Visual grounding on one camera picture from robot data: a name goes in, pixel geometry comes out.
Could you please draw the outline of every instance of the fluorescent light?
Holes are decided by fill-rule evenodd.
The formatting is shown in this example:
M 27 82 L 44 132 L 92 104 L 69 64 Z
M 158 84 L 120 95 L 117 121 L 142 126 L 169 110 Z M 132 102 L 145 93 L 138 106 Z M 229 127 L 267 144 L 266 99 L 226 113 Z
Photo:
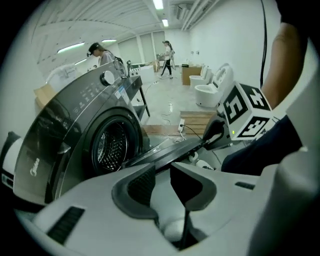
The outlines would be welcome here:
M 165 27 L 169 27 L 169 24 L 168 24 L 168 20 L 167 19 L 163 19 L 162 20 L 162 23 Z
M 83 59 L 83 60 L 80 60 L 79 62 L 75 63 L 74 65 L 78 65 L 78 64 L 80 64 L 81 62 L 84 62 L 84 61 L 86 61 L 86 60 L 87 60 L 86 58 Z
M 68 47 L 63 48 L 63 49 L 61 49 L 61 50 L 58 50 L 58 54 L 59 54 L 59 53 L 62 53 L 62 52 L 65 52 L 65 51 L 67 51 L 67 50 L 70 50 L 70 49 L 72 49 L 72 48 L 75 48 L 75 47 L 83 46 L 84 44 L 85 44 L 84 42 L 81 42 L 81 43 L 77 43 L 77 44 L 75 44 L 75 45 L 68 46 Z
M 117 39 L 106 39 L 106 40 L 102 40 L 102 43 L 106 43 L 106 42 L 115 42 L 117 41 Z
M 157 10 L 163 10 L 164 9 L 164 3 L 162 2 L 162 0 L 153 0 L 154 3 L 154 7 Z

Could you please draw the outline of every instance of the electrical outlet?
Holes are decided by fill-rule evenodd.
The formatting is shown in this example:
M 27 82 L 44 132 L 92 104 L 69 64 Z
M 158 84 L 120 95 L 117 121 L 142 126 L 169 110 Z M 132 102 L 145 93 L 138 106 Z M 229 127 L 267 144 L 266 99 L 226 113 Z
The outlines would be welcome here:
M 185 120 L 184 119 L 180 119 L 180 123 L 178 126 L 178 132 L 182 132 L 184 130 L 184 125 L 185 124 Z

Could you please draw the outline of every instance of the white toilet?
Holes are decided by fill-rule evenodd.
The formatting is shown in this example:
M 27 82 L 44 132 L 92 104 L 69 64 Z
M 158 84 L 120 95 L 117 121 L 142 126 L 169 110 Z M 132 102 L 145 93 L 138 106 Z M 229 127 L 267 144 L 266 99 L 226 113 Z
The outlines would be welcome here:
M 190 75 L 190 89 L 193 90 L 197 85 L 207 85 L 212 75 L 211 69 L 203 65 L 200 75 Z
M 195 86 L 195 103 L 205 108 L 215 108 L 226 87 L 232 84 L 234 72 L 228 63 L 223 64 L 212 77 L 208 85 Z

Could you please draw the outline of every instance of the washing machine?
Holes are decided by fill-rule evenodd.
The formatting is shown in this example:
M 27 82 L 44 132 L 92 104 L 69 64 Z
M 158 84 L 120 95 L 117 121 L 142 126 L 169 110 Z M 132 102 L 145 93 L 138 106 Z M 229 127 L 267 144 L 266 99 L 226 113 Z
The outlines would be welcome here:
M 40 112 L 15 164 L 13 193 L 40 206 L 150 149 L 131 99 L 139 76 L 111 62 L 77 78 Z

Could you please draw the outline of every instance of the woman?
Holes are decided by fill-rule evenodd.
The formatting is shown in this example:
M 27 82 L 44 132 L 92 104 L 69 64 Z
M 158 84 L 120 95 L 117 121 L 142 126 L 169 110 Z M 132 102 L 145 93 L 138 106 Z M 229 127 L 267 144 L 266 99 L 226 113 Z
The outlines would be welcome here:
M 159 77 L 162 78 L 165 72 L 165 69 L 167 68 L 169 70 L 169 77 L 172 78 L 170 60 L 173 58 L 174 49 L 172 48 L 172 45 L 169 41 L 164 41 L 163 44 L 165 46 L 164 65 L 163 65 L 162 74 L 159 75 Z
M 105 49 L 97 42 L 93 43 L 90 46 L 89 52 L 90 54 L 87 54 L 87 56 L 93 55 L 94 57 L 100 57 L 99 66 L 102 66 L 110 62 L 114 62 L 116 59 L 116 57 L 111 53 L 111 51 Z

